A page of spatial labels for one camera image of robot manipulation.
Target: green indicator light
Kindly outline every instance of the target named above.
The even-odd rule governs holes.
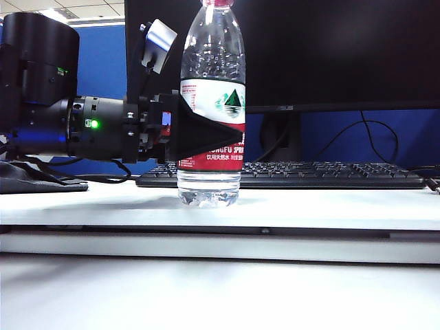
[[[97,120],[92,120],[92,121],[90,122],[90,127],[93,128],[93,129],[98,129],[98,128],[99,128],[99,121],[97,121]]]

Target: red and white label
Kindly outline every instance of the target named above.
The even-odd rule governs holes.
[[[188,79],[181,82],[180,91],[195,113],[242,131],[243,140],[180,160],[178,167],[185,171],[241,171],[245,146],[245,85]]]

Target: bottle cap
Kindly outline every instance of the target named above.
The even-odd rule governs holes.
[[[214,5],[216,7],[232,6],[234,0],[200,0],[204,5]]]

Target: water bottle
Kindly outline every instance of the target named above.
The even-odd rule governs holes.
[[[234,0],[202,0],[181,64],[180,91],[191,109],[244,132],[245,50]],[[178,162],[177,185],[184,204],[218,207],[239,196],[243,141]]]

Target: keyboard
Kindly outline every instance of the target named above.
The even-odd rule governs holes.
[[[158,165],[136,179],[140,187],[177,187],[175,163]],[[396,165],[343,162],[244,163],[241,188],[421,189],[424,179]]]

